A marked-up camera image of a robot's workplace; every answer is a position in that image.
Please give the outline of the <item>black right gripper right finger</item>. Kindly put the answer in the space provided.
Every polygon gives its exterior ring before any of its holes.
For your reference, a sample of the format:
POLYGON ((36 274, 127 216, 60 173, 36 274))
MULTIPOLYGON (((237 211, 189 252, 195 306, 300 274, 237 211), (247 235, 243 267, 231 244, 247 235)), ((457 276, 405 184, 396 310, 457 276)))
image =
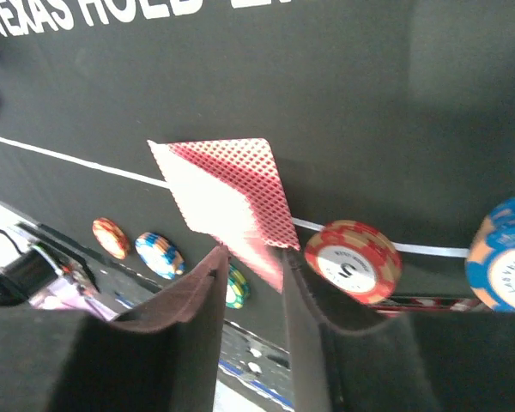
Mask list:
POLYGON ((515 313, 388 318, 282 255, 299 411, 515 411, 515 313))

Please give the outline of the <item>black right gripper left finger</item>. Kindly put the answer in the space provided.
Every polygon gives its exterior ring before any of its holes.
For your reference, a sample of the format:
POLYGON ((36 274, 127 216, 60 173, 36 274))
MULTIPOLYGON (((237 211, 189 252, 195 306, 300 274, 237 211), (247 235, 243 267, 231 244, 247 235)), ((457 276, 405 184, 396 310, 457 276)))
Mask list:
POLYGON ((105 321, 40 310, 0 273, 0 411, 210 411, 229 253, 105 321))

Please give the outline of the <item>black triangular all-in marker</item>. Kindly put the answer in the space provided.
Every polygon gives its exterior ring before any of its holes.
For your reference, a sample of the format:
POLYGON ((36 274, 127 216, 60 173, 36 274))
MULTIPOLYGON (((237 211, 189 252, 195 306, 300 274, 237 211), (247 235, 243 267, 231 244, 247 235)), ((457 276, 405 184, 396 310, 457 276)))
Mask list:
POLYGON ((484 312, 489 308, 472 298, 391 297, 370 305, 378 312, 484 312))

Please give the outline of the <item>green poker chip stack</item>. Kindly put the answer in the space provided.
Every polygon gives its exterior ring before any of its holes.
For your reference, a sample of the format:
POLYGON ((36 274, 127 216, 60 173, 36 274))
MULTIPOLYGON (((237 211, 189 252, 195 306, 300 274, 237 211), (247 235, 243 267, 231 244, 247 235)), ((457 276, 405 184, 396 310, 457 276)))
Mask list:
POLYGON ((226 291, 226 307, 240 309, 250 296, 250 285, 239 270, 229 265, 226 291))

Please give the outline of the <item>red poker chip stack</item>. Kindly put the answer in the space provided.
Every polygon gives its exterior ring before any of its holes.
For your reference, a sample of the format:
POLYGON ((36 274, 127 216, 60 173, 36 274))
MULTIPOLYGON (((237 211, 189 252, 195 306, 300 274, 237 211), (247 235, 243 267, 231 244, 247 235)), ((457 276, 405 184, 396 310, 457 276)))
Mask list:
POLYGON ((104 217, 98 218, 92 223, 92 232, 99 244, 114 258, 127 258, 130 242, 115 222, 104 217))

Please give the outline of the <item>red backed card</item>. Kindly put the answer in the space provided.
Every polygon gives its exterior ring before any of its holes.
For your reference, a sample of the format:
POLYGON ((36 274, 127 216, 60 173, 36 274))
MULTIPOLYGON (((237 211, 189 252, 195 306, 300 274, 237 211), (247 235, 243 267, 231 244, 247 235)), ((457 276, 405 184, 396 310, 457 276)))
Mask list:
POLYGON ((176 142, 167 147, 245 195, 266 245, 300 249, 280 174, 267 140, 176 142))
POLYGON ((166 144, 148 145, 187 227, 212 236, 281 292, 282 267, 264 243, 246 195, 166 144))

